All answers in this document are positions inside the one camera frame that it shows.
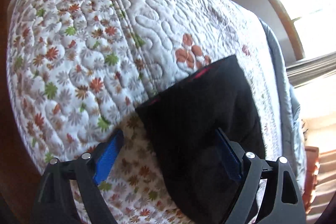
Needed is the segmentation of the black pants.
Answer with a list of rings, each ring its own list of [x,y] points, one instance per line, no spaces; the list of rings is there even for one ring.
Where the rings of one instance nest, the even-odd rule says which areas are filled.
[[[239,186],[226,172],[222,135],[265,157],[259,115],[236,56],[202,68],[136,112],[177,207],[196,223],[222,223]]]

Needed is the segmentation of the grey blue comforter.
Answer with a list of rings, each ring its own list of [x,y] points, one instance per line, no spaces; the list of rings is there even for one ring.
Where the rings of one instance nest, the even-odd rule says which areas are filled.
[[[280,104],[282,155],[288,159],[301,193],[305,190],[307,157],[305,152],[301,106],[290,84],[285,67],[285,61],[273,30],[263,20],[260,20],[266,35],[273,70],[276,79],[278,101]]]

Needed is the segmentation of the window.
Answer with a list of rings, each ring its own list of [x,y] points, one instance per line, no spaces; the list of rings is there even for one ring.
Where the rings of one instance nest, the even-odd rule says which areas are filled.
[[[335,52],[335,0],[268,0],[296,60]]]

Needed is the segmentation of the wooden headboard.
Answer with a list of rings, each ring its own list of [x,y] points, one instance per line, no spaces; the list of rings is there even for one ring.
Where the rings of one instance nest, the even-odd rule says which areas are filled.
[[[302,195],[306,214],[311,210],[311,203],[315,199],[315,188],[317,185],[317,176],[319,173],[319,148],[306,146],[307,171],[305,178],[305,188]]]

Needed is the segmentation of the grey curtain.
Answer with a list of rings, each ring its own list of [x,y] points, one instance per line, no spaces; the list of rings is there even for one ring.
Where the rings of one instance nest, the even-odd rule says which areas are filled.
[[[290,84],[304,86],[315,79],[335,75],[335,52],[308,60],[300,60],[286,67]]]

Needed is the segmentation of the floral quilted bedspread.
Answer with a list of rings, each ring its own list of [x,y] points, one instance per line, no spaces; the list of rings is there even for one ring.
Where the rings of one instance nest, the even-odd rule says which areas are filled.
[[[118,223],[189,223],[171,200],[135,108],[235,55],[261,120],[266,158],[286,154],[276,63],[260,19],[231,0],[16,0],[7,83],[31,160],[73,160],[122,129],[99,185]]]

